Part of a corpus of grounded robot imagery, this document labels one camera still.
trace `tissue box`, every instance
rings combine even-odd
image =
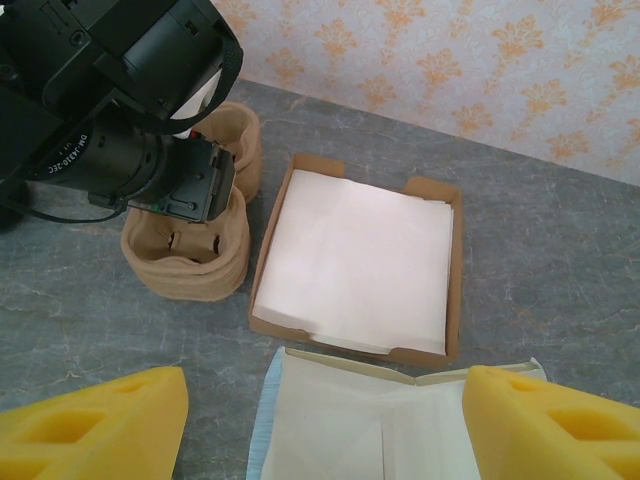
[[[344,178],[345,165],[336,160],[330,160],[309,154],[297,154],[294,156],[289,169],[284,178],[283,185],[276,199],[269,224],[267,226],[265,237],[262,243],[256,275],[253,284],[251,302],[249,306],[249,319],[251,329],[258,333],[271,336],[294,340],[303,343],[322,345],[329,348],[326,344],[320,344],[311,340],[308,332],[301,329],[292,329],[281,327],[258,318],[253,314],[258,289],[265,269],[267,258],[273,235],[278,223],[278,218],[282,209],[282,205],[287,193],[289,182],[294,170],[305,170],[315,172],[326,176]],[[462,194],[458,188],[445,183],[437,182],[424,177],[412,177],[406,183],[406,186],[400,193],[419,197],[425,200],[444,201],[451,205],[453,215],[453,232],[452,232],[452,248],[450,273],[447,295],[447,315],[446,315],[446,333],[445,333],[445,354],[439,355],[408,348],[394,348],[388,354],[372,354],[363,353],[355,350],[348,350],[354,353],[365,355],[368,357],[378,358],[385,361],[402,363],[407,365],[416,365],[424,367],[441,367],[453,362],[458,356],[458,335],[460,327],[460,310],[462,301],[462,268],[463,268],[463,212],[462,212]]]

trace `stack of napkins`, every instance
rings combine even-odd
[[[309,357],[281,355],[273,424],[254,431],[248,479],[480,480],[462,411],[466,371],[422,377],[418,386],[399,383],[396,372],[385,380],[366,367],[355,373],[342,369],[345,361],[332,368]],[[535,361],[505,368],[546,378]]]
[[[253,315],[368,353],[445,355],[453,210],[295,170]]]

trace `gray marble countertop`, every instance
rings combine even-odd
[[[244,285],[219,303],[170,301],[122,256],[124,218],[22,223],[0,237],[0,410],[180,365],[190,413],[174,478],[244,478],[263,377],[285,343],[249,331],[249,292],[283,174],[301,151],[342,159],[351,178],[374,185],[400,188],[417,174],[462,189],[464,316],[450,368],[533,356],[552,381],[640,406],[640,188],[248,82],[232,99],[264,125]],[[101,213],[78,192],[35,192],[54,214]]]

